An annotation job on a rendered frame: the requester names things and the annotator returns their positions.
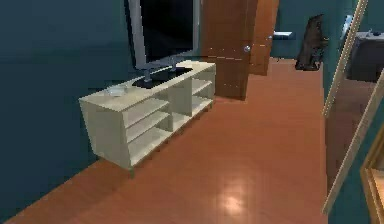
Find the brown wooden room door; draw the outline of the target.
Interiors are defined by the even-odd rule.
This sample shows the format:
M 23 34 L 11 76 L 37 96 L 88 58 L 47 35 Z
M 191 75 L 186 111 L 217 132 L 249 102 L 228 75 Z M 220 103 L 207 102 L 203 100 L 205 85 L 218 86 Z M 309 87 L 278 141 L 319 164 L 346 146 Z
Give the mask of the brown wooden room door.
M 215 94 L 246 98 L 258 0 L 202 0 L 201 56 L 216 64 Z

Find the cream television stand shelf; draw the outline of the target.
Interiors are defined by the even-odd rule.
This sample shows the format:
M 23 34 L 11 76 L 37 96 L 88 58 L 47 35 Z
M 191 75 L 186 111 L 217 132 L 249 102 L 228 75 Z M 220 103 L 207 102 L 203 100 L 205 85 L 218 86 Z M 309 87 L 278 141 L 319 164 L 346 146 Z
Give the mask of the cream television stand shelf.
M 79 99 L 94 154 L 131 170 L 213 104 L 216 65 L 191 60 L 180 65 L 190 71 L 151 89 L 135 87 L 139 77 L 118 84 L 128 88 L 123 96 L 101 90 Z

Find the silver flat television set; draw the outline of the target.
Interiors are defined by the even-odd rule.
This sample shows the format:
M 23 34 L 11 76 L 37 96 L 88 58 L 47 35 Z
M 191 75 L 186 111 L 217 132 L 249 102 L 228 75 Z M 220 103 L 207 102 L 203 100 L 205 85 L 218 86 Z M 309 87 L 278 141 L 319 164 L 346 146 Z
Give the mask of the silver flat television set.
M 199 48 L 200 0 L 125 0 L 135 87 L 151 89 L 190 71 Z

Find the cream framed standing mirror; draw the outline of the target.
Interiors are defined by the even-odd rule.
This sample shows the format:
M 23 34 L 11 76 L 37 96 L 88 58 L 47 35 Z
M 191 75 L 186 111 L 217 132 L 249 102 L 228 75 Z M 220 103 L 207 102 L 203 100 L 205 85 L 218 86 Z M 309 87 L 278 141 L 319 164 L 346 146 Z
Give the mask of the cream framed standing mirror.
M 323 107 L 329 214 L 384 97 L 384 0 L 355 0 Z

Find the white wall shelf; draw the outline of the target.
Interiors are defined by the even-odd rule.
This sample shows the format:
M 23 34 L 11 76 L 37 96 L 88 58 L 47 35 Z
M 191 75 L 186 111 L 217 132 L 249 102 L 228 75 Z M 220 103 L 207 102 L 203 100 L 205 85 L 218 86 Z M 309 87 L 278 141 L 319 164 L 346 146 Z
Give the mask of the white wall shelf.
M 291 31 L 274 31 L 273 39 L 274 40 L 294 40 L 295 33 Z

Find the yellow wooden furniture frame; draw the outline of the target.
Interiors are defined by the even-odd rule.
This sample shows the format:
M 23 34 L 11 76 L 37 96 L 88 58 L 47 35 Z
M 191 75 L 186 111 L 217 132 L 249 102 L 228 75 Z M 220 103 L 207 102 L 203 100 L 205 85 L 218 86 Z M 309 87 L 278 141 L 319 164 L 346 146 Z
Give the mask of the yellow wooden furniture frame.
M 384 224 L 384 124 L 360 169 L 370 224 Z

